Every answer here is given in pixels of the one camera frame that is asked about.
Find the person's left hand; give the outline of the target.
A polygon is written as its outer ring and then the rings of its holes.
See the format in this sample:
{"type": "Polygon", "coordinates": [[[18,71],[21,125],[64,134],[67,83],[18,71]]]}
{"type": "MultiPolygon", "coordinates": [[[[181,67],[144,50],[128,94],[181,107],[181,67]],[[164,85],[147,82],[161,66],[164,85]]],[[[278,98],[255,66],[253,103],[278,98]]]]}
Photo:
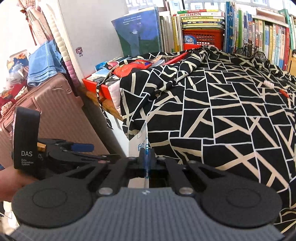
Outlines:
{"type": "Polygon", "coordinates": [[[13,166],[0,171],[0,200],[11,202],[15,193],[24,187],[31,184],[37,179],[21,170],[15,169],[13,166]]]}

